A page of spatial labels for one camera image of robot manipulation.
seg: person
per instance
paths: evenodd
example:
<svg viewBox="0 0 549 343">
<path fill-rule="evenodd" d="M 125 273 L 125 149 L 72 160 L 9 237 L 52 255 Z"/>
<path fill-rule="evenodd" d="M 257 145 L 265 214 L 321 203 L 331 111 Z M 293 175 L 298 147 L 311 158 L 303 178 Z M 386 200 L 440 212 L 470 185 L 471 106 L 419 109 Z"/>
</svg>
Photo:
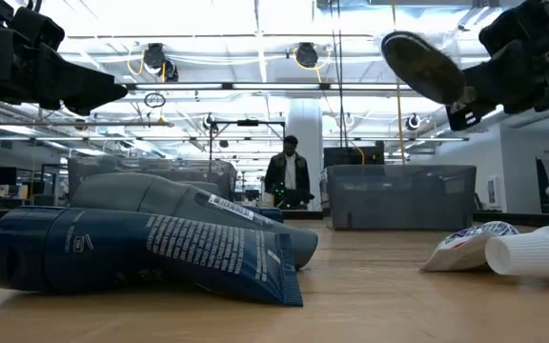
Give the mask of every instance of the person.
<svg viewBox="0 0 549 343">
<path fill-rule="evenodd" d="M 277 191 L 293 190 L 300 192 L 311 192 L 311 181 L 306 158 L 300 156 L 297 149 L 297 138 L 288 135 L 283 139 L 283 152 L 271 158 L 266 170 L 264 186 L 266 192 L 274 196 L 274 204 L 280 203 L 283 199 L 277 196 Z"/>
</svg>

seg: wooden table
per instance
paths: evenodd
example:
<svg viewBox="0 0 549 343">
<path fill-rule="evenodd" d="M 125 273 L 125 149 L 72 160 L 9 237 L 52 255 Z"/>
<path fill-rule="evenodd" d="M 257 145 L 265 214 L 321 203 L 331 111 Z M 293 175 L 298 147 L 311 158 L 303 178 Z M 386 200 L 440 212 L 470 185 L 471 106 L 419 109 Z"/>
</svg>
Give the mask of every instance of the wooden table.
<svg viewBox="0 0 549 343">
<path fill-rule="evenodd" d="M 0 290 L 0 343 L 549 343 L 549 288 L 489 273 L 417 272 L 446 233 L 317 231 L 318 251 L 299 273 L 304 308 L 200 291 Z"/>
</svg>

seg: white tube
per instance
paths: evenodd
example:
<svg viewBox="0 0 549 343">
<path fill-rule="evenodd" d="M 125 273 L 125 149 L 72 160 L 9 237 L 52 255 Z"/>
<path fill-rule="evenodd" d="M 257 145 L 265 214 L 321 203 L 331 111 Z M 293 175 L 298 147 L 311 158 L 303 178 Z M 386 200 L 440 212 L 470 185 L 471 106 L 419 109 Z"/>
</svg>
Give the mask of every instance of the white tube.
<svg viewBox="0 0 549 343">
<path fill-rule="evenodd" d="M 534 277 L 549 282 L 549 226 L 531 233 L 493 237 L 486 261 L 501 275 Z"/>
</svg>

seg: column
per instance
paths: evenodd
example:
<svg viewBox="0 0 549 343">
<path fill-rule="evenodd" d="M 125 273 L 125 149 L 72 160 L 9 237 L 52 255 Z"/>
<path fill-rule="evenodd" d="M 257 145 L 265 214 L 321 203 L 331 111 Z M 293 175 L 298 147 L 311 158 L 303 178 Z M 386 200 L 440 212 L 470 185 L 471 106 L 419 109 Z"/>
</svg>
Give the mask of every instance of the column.
<svg viewBox="0 0 549 343">
<path fill-rule="evenodd" d="M 306 158 L 311 179 L 311 194 L 315 199 L 309 211 L 321 211 L 319 176 L 323 169 L 323 126 L 320 99 L 291 99 L 286 118 L 286 134 L 298 140 L 297 153 Z"/>
</svg>

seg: barcode label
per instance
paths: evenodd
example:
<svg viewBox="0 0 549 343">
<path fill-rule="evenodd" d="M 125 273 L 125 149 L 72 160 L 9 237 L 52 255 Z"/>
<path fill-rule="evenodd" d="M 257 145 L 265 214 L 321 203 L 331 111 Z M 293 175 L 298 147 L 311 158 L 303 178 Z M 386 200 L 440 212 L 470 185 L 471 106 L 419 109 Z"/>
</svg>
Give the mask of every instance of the barcode label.
<svg viewBox="0 0 549 343">
<path fill-rule="evenodd" d="M 222 199 L 217 195 L 211 195 L 211 197 L 209 198 L 209 202 L 216 205 L 220 209 L 238 214 L 249 220 L 254 220 L 254 213 L 252 211 L 249 211 L 242 206 L 238 206 L 234 202 Z"/>
</svg>

